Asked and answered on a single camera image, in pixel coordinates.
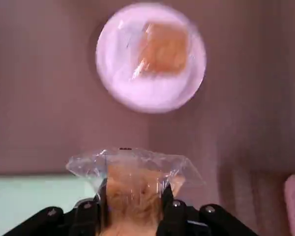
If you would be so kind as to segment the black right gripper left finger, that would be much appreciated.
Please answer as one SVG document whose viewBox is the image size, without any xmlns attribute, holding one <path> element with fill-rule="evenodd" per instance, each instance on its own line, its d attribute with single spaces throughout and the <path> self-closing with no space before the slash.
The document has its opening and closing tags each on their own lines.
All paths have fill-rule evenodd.
<svg viewBox="0 0 295 236">
<path fill-rule="evenodd" d="M 46 207 L 16 227 L 6 236 L 94 236 L 107 223 L 105 217 L 107 179 L 103 179 L 93 198 L 78 201 L 68 212 L 56 206 Z"/>
</svg>

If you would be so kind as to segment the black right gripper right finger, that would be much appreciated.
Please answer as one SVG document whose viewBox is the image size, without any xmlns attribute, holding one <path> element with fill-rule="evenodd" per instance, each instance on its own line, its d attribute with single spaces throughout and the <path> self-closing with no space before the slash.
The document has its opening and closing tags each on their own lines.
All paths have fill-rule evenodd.
<svg viewBox="0 0 295 236">
<path fill-rule="evenodd" d="M 249 227 L 216 204 L 196 209 L 175 199 L 168 184 L 161 195 L 163 219 L 158 236 L 257 236 Z"/>
</svg>

